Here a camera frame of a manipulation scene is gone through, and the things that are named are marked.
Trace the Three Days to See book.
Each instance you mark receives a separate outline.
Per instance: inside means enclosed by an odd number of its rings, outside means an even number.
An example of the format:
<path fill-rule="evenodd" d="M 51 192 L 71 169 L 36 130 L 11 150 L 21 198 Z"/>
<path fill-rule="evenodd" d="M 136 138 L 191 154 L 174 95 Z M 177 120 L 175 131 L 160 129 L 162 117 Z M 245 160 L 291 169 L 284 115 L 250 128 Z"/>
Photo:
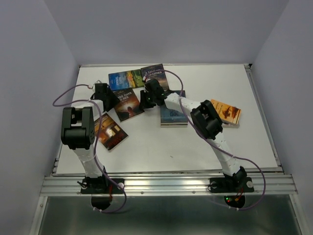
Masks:
<path fill-rule="evenodd" d="M 114 110 L 121 122 L 144 113 L 132 88 L 114 91 L 113 93 L 119 99 L 119 103 L 115 105 Z"/>

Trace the Nineteen Eighty-Four blue book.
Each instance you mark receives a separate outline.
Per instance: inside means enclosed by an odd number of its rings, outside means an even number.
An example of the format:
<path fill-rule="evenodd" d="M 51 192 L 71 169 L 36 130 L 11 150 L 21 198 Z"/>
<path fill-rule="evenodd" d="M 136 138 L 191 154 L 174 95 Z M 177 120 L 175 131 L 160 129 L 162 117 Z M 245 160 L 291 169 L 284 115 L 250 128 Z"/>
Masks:
<path fill-rule="evenodd" d="M 181 112 L 179 104 L 180 91 L 174 91 L 177 95 L 170 94 L 165 103 L 160 106 L 160 124 L 162 123 L 187 123 L 187 118 Z"/>

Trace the orange Huckleberry Finn book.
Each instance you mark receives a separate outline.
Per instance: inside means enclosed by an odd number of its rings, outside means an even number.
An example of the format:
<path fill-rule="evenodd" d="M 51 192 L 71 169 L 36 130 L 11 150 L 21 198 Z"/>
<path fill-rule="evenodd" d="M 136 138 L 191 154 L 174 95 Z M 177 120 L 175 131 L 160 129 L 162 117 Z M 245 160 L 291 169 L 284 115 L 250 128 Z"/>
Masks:
<path fill-rule="evenodd" d="M 217 100 L 210 100 L 224 126 L 239 127 L 241 109 Z"/>

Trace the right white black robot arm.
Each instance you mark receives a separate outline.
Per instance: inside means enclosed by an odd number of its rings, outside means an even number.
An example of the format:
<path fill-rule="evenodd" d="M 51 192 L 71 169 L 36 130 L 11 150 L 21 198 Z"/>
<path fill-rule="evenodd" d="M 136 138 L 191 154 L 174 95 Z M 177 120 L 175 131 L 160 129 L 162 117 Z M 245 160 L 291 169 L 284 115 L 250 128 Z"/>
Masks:
<path fill-rule="evenodd" d="M 165 105 L 168 109 L 181 112 L 188 118 L 196 133 L 212 147 L 219 160 L 225 179 L 212 181 L 211 189 L 225 192 L 243 193 L 247 173 L 237 159 L 230 154 L 230 148 L 223 135 L 222 120 L 212 103 L 189 100 L 174 91 L 165 91 L 156 79 L 144 83 L 145 90 L 140 92 L 140 106 L 143 109 Z"/>

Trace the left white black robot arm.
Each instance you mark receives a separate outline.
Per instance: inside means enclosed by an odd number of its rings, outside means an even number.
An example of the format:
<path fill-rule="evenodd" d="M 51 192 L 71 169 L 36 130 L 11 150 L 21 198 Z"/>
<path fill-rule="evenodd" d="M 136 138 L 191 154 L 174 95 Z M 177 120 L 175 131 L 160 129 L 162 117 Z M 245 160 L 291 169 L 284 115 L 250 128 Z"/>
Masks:
<path fill-rule="evenodd" d="M 106 83 L 96 83 L 91 89 L 93 95 L 84 104 L 70 107 L 63 104 L 61 141 L 69 147 L 85 170 L 85 177 L 77 183 L 82 194 L 110 193 L 113 189 L 121 190 L 123 183 L 109 178 L 105 167 L 96 156 L 97 138 L 100 131 L 95 131 L 94 120 L 117 104 L 118 99 Z"/>

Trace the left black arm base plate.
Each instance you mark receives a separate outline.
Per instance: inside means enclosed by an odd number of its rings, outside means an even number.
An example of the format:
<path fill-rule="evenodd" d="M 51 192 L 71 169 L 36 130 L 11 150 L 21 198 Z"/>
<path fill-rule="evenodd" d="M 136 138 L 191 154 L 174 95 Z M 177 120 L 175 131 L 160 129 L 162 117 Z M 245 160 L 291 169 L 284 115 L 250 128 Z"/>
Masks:
<path fill-rule="evenodd" d="M 81 194 L 122 194 L 121 189 L 105 177 L 85 177 L 77 183 L 81 187 Z"/>

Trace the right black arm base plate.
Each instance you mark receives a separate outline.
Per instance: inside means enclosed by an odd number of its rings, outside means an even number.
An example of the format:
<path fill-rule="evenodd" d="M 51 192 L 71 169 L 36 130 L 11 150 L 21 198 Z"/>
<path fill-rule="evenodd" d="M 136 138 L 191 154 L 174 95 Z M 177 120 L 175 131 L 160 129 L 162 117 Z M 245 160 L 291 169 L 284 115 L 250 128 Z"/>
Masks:
<path fill-rule="evenodd" d="M 250 177 L 245 177 L 239 183 L 228 178 L 210 178 L 208 190 L 211 193 L 254 192 L 254 187 Z"/>

